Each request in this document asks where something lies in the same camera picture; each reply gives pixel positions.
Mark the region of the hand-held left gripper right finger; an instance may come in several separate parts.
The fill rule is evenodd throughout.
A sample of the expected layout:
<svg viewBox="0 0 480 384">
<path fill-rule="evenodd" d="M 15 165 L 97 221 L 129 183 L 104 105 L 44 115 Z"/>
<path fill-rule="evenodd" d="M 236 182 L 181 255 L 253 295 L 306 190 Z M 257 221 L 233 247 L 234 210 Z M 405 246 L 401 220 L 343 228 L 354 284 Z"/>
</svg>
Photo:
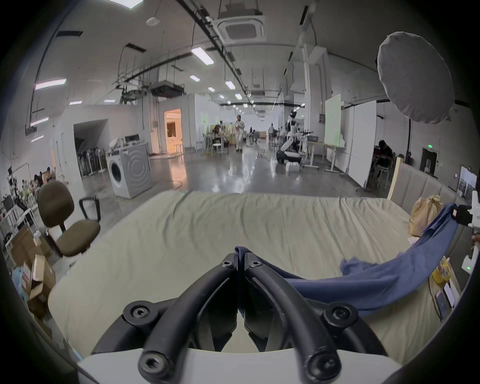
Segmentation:
<svg viewBox="0 0 480 384">
<path fill-rule="evenodd" d="M 260 352 L 294 349 L 303 381 L 337 381 L 353 354 L 353 373 L 361 358 L 368 363 L 387 352 L 357 309 L 347 303 L 321 303 L 305 298 L 280 272 L 252 252 L 244 252 L 244 324 Z"/>
</svg>

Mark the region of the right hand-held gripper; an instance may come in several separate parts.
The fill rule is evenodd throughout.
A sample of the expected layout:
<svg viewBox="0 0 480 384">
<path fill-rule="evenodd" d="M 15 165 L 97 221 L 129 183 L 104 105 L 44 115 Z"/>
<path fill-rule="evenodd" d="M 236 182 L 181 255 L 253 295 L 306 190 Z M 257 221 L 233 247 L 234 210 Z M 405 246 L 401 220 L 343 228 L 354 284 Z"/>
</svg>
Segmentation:
<svg viewBox="0 0 480 384">
<path fill-rule="evenodd" d="M 470 227 L 473 230 L 472 239 L 474 241 L 472 255 L 466 255 L 462 263 L 462 269 L 468 274 L 472 274 L 480 251 L 480 201 L 477 189 L 472 191 L 471 206 L 459 205 L 453 210 L 452 218 L 460 225 Z"/>
</svg>

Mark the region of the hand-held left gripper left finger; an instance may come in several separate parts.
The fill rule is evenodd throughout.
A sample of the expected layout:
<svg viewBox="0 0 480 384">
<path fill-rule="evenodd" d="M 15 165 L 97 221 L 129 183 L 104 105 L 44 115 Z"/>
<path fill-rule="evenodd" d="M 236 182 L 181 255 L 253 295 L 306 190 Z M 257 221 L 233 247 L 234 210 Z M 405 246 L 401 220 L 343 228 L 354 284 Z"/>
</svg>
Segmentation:
<svg viewBox="0 0 480 384">
<path fill-rule="evenodd" d="M 152 384 L 178 383 L 188 348 L 220 352 L 237 328 L 238 256 L 203 274 L 179 297 L 129 303 L 92 355 L 142 349 L 138 373 Z"/>
</svg>

